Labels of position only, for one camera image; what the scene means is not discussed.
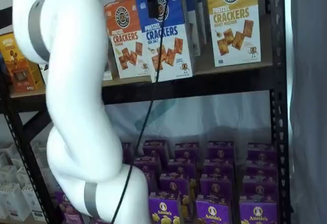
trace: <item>cracker image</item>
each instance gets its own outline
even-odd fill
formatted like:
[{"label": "cracker image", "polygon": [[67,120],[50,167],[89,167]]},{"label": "cracker image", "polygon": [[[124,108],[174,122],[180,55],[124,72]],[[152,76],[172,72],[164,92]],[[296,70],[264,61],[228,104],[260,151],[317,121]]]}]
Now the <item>cracker image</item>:
[{"label": "cracker image", "polygon": [[246,37],[252,37],[252,31],[253,31],[253,25],[254,22],[252,20],[245,20],[244,21],[244,29],[243,29],[243,35]]},{"label": "cracker image", "polygon": [[131,56],[129,54],[128,48],[124,48],[122,50],[123,56],[125,57],[126,61],[130,61],[131,60]]},{"label": "cracker image", "polygon": [[224,37],[227,40],[227,44],[231,45],[234,41],[234,34],[231,28],[229,28],[227,31],[224,31]]},{"label": "cracker image", "polygon": [[152,57],[152,62],[153,62],[153,66],[155,71],[158,70],[158,65],[159,65],[159,55],[153,56]]},{"label": "cracker image", "polygon": [[175,54],[174,50],[168,49],[166,63],[171,66],[174,66],[175,56],[176,56],[176,54]]},{"label": "cracker image", "polygon": [[220,55],[223,56],[229,53],[228,44],[226,38],[217,41]]},{"label": "cracker image", "polygon": [[[157,53],[158,53],[158,55],[160,54],[160,47],[157,48]],[[165,61],[166,58],[167,58],[167,52],[166,52],[165,46],[162,45],[161,46],[161,61]]]},{"label": "cracker image", "polygon": [[244,35],[241,32],[237,31],[232,46],[238,50],[241,50],[243,41],[244,41]]},{"label": "cracker image", "polygon": [[174,52],[176,54],[182,54],[183,53],[183,39],[175,38],[175,45],[174,45]]},{"label": "cracker image", "polygon": [[128,68],[128,65],[126,63],[126,59],[124,56],[119,57],[119,62],[121,63],[121,67],[123,70]]},{"label": "cracker image", "polygon": [[143,53],[143,43],[138,42],[138,41],[135,43],[135,52],[137,53],[137,55],[142,56],[142,53]]}]

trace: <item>yellow cracker box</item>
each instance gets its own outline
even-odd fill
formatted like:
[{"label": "yellow cracker box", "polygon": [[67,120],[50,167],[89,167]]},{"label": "yellow cracker box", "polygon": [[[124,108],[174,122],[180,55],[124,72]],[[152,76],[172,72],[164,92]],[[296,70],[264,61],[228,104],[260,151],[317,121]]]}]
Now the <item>yellow cracker box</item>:
[{"label": "yellow cracker box", "polygon": [[21,53],[13,33],[0,36],[0,50],[16,92],[44,87],[38,65],[28,61]]},{"label": "yellow cracker box", "polygon": [[215,66],[261,61],[258,0],[208,0]]}]

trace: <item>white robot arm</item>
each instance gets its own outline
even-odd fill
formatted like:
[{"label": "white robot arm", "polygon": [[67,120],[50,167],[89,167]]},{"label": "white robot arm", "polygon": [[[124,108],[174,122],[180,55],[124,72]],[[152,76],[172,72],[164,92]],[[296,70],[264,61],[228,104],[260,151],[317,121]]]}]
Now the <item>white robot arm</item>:
[{"label": "white robot arm", "polygon": [[[49,63],[46,104],[54,123],[47,155],[62,190],[81,213],[110,222],[129,166],[101,100],[108,36],[98,0],[13,0],[16,41]],[[144,174],[133,167],[117,224],[149,224]]]}]

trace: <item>pretzel crackers box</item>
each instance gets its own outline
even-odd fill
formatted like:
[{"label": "pretzel crackers box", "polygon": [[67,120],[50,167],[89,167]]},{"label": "pretzel crackers box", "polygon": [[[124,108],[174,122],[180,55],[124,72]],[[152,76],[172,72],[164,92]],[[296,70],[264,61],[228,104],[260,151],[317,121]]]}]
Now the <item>pretzel crackers box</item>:
[{"label": "pretzel crackers box", "polygon": [[208,0],[215,66],[261,61],[258,0]]},{"label": "pretzel crackers box", "polygon": [[[157,0],[159,17],[150,18],[147,0],[136,0],[144,36],[144,51],[150,56],[151,79],[154,82],[159,68],[159,81],[191,77],[194,54],[191,42],[186,0]],[[159,61],[161,24],[165,19],[161,60]]]},{"label": "pretzel crackers box", "polygon": [[120,78],[149,75],[136,1],[116,0],[105,13]]},{"label": "pretzel crackers box", "polygon": [[0,35],[0,51],[16,92],[44,87],[38,65],[28,61],[21,53],[13,33]]}]

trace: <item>cardboard box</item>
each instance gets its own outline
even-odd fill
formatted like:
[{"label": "cardboard box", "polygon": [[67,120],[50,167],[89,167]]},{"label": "cardboard box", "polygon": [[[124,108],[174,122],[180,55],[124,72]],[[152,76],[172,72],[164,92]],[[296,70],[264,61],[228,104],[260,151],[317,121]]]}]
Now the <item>cardboard box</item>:
[{"label": "cardboard box", "polygon": [[[159,18],[150,18],[147,0],[136,0],[138,15],[144,38],[144,52],[150,56],[151,79],[156,80],[159,68],[159,80],[167,81],[193,76],[194,50],[191,41],[186,0],[169,0],[164,15],[166,0],[157,0]],[[159,60],[161,23],[165,18]]]},{"label": "cardboard box", "polygon": [[154,223],[184,224],[178,191],[151,192],[149,209]]},{"label": "cardboard box", "polygon": [[179,191],[181,195],[182,215],[185,221],[193,219],[194,206],[191,200],[189,177],[186,174],[163,173],[159,180],[164,191]]},{"label": "cardboard box", "polygon": [[120,78],[149,75],[149,63],[136,0],[116,0],[105,6],[107,29]]},{"label": "cardboard box", "polygon": [[215,66],[261,61],[258,0],[208,0]]},{"label": "cardboard box", "polygon": [[22,189],[22,193],[25,200],[32,211],[32,215],[37,221],[45,221],[39,200],[34,192],[33,186],[31,184],[26,185]]},{"label": "cardboard box", "polygon": [[199,195],[196,199],[199,224],[232,223],[230,201],[214,195]]},{"label": "cardboard box", "polygon": [[16,92],[44,87],[38,65],[28,61],[21,53],[13,33],[0,35],[0,50]]},{"label": "cardboard box", "polygon": [[271,196],[241,195],[241,223],[277,224],[277,202]]},{"label": "cardboard box", "polygon": [[25,221],[31,210],[26,203],[19,184],[7,184],[0,188],[0,196],[9,212],[10,219]]}]

